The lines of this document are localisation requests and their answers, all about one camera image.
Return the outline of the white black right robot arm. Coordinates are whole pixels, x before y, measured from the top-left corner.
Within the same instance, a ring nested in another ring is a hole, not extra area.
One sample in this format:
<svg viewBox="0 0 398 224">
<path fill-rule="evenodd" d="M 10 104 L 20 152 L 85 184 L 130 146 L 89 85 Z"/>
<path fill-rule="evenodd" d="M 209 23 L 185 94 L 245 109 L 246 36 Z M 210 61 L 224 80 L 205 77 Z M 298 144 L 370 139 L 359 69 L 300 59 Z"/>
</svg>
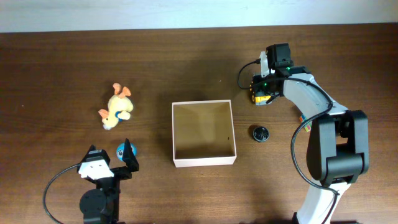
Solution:
<svg viewBox="0 0 398 224">
<path fill-rule="evenodd" d="M 261 72 L 249 87 L 255 105 L 278 97 L 302 113 L 290 153 L 309 189 L 293 223 L 330 223 L 344 192 L 369 169 L 368 117 L 339 104 L 315 81 L 310 70 L 294 65 L 287 43 L 274 44 L 254 61 Z"/>
</svg>

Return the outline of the yellow grey toy truck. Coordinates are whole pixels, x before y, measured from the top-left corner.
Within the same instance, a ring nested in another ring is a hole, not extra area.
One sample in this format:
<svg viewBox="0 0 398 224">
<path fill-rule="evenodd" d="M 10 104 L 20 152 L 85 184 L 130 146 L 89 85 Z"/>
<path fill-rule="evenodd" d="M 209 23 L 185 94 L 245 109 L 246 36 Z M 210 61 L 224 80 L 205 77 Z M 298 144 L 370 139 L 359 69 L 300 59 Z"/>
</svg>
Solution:
<svg viewBox="0 0 398 224">
<path fill-rule="evenodd" d="M 251 99 L 252 102 L 257 105 L 266 105 L 267 101 L 271 98 L 271 94 L 268 91 L 267 84 L 263 83 L 258 86 L 254 86 L 255 83 L 252 82 L 250 84 L 250 92 L 251 92 Z"/>
</svg>

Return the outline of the white cardboard box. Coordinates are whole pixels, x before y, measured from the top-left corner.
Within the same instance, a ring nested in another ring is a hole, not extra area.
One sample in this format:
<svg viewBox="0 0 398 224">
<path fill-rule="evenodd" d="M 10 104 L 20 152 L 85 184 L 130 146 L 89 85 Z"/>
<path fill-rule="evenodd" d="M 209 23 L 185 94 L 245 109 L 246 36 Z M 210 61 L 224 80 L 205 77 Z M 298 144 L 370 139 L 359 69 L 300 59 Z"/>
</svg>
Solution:
<svg viewBox="0 0 398 224">
<path fill-rule="evenodd" d="M 230 100 L 172 103 L 175 167 L 223 166 L 237 158 Z"/>
</svg>

